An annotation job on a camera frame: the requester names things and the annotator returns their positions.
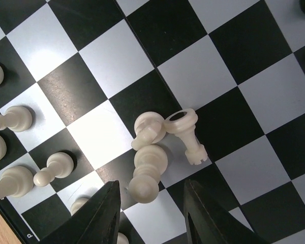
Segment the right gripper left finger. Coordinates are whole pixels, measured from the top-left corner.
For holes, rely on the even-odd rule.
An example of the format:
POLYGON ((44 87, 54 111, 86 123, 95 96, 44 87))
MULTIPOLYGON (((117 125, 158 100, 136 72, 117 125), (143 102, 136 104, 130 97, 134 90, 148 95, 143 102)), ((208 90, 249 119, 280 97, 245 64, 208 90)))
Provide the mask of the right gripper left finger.
POLYGON ((119 181, 108 181, 43 243, 117 243, 120 217, 119 181))

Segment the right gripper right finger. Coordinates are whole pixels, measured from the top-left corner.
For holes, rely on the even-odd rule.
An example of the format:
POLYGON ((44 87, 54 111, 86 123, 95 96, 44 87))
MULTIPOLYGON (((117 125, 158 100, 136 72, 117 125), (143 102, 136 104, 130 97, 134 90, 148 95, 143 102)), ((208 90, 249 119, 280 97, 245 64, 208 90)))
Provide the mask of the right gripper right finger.
POLYGON ((184 216, 188 243, 267 243, 195 180, 185 181, 184 216))

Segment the black magnetic chess board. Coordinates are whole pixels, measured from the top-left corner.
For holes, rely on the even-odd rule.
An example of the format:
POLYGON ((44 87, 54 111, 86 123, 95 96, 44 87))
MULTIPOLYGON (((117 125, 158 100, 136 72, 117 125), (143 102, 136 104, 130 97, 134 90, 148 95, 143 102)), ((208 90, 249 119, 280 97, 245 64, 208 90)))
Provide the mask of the black magnetic chess board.
POLYGON ((269 243, 305 243, 305 13, 299 1, 0 1, 0 115, 27 107, 24 132, 0 131, 4 170, 33 173, 58 151, 64 179, 0 200, 22 243, 39 243, 70 207, 120 184, 130 243, 187 243, 184 184, 204 186, 269 243), (149 204, 128 192, 136 118, 192 108, 208 159, 159 146, 168 167, 149 204))

